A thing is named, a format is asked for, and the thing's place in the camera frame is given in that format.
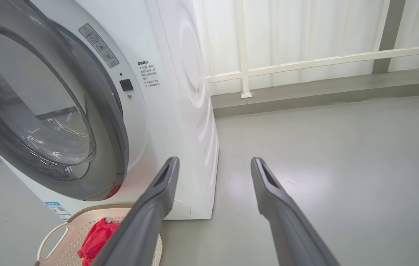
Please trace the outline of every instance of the railing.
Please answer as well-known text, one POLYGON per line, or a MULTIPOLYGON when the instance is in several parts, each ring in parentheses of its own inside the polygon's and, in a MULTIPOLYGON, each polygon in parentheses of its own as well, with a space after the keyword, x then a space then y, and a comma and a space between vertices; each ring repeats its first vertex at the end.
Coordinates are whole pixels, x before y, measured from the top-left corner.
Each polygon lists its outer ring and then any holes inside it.
MULTIPOLYGON (((280 12, 279 12, 279 3, 280 0, 275 1, 275 58, 278 58, 279 54, 279 22, 280 22, 280 12)), ((411 33, 409 35, 409 41, 407 42, 406 48, 401 49, 391 49, 379 51, 380 42, 382 40, 383 30, 385 27, 385 22, 387 19, 388 9, 390 7, 390 0, 384 0, 382 5, 382 11, 380 15, 380 20, 378 24, 377 34, 375 43, 373 46, 372 52, 363 52, 361 54, 346 54, 346 44, 349 40, 349 25, 352 14, 352 3, 355 0, 348 0, 347 5, 347 15, 346 15, 346 26, 344 28, 343 42, 341 45, 339 56, 313 59, 313 41, 314 41, 314 25, 316 20, 316 1, 311 0, 310 7, 310 18, 309 18, 309 33, 308 33, 308 52, 307 60, 300 62, 291 62, 288 64, 276 64, 261 68, 248 69, 247 64, 247 47, 246 47, 246 37, 245 37, 245 23, 244 23, 244 12, 243 12, 243 0, 235 0, 235 13, 236 13, 236 26, 237 26, 237 35, 238 35, 238 49, 240 53, 240 71, 218 74, 214 76, 208 76, 207 80, 209 83, 218 82, 218 81, 228 81, 231 79, 242 79, 243 92, 241 98, 250 98, 252 94, 249 91, 248 78, 253 76, 265 75, 265 74, 274 74, 284 71, 293 71, 297 69, 306 69, 312 67, 328 66, 335 64, 344 64, 350 62, 360 62, 373 59, 383 59, 383 58, 393 58, 401 56, 410 56, 410 55, 419 55, 419 47, 412 47, 413 41, 417 38, 419 33, 419 6, 415 14, 415 19, 411 33)), ((204 21, 203 15, 203 26, 206 27, 206 22, 204 21)), ((207 32, 204 33, 204 40, 207 42, 207 32)))

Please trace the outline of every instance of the white washing machine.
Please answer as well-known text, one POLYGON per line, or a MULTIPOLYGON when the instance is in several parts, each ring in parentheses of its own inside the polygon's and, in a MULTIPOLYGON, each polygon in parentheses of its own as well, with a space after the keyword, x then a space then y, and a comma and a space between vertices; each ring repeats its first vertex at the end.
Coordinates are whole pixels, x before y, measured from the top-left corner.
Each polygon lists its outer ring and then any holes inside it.
POLYGON ((167 219, 209 219, 219 142, 204 77, 191 0, 0 0, 0 157, 66 220, 135 202, 178 156, 167 219))

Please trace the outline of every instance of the laundry basket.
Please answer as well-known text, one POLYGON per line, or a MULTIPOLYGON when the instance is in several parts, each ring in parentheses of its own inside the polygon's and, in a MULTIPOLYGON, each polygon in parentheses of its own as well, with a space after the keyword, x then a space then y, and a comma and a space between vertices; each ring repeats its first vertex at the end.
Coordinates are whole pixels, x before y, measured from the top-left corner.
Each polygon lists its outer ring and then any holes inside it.
MULTIPOLYGON (((66 223, 55 227, 44 238, 37 252, 35 266, 81 266, 83 259, 76 253, 81 248, 88 231, 100 219, 106 217, 112 222, 122 222, 130 211, 132 204, 108 204, 89 207, 73 215, 66 223), (43 257, 44 247, 50 237, 61 228, 66 228, 65 233, 55 245, 48 256, 43 257)), ((152 266, 160 264, 162 256, 162 239, 160 234, 155 247, 152 266)))

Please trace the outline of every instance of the basket handle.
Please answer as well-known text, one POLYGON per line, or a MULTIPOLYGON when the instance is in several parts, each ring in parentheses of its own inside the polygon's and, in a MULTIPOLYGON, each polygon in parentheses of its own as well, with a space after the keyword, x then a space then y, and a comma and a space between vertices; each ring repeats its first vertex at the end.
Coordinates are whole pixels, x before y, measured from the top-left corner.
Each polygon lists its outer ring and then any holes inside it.
POLYGON ((69 223, 64 222, 63 224, 55 227, 54 229, 52 229, 52 231, 50 231, 44 238, 44 240, 42 240, 42 243, 39 246, 39 251, 37 251, 37 261, 42 262, 46 259, 48 259, 50 257, 50 255, 55 251, 55 249, 58 247, 58 245, 60 244, 60 242, 62 241, 63 237, 66 235, 66 233, 68 232, 68 227, 69 227, 69 223), (49 241, 49 239, 58 231, 60 230, 62 227, 66 227, 66 231, 63 233, 62 237, 60 238, 60 240, 57 242, 57 244, 54 246, 54 249, 52 249, 52 251, 50 251, 50 253, 43 258, 42 257, 42 252, 44 252, 44 248, 45 245, 47 244, 47 242, 49 241))

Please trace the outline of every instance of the open round door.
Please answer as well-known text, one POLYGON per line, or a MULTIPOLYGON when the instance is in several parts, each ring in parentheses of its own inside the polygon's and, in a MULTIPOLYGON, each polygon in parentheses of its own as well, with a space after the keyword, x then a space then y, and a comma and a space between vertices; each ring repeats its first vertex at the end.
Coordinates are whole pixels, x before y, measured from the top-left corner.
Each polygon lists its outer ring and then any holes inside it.
POLYGON ((126 175, 127 133, 108 74, 71 42, 31 2, 0 0, 0 155, 60 194, 103 200, 126 175))

